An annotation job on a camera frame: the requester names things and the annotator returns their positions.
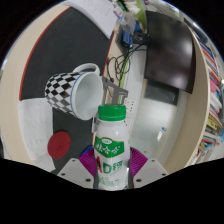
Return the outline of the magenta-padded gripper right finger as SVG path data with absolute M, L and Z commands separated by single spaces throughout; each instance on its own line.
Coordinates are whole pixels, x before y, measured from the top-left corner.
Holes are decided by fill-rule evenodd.
M 141 188 L 168 175 L 168 172 L 155 158 L 148 159 L 135 148 L 130 148 L 130 150 L 130 175 L 134 188 Z

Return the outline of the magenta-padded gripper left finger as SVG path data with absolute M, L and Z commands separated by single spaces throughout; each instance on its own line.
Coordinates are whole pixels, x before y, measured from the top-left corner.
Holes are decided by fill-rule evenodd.
M 81 187 L 92 189 L 96 172 L 94 149 L 89 147 L 79 158 L 71 158 L 58 176 Z

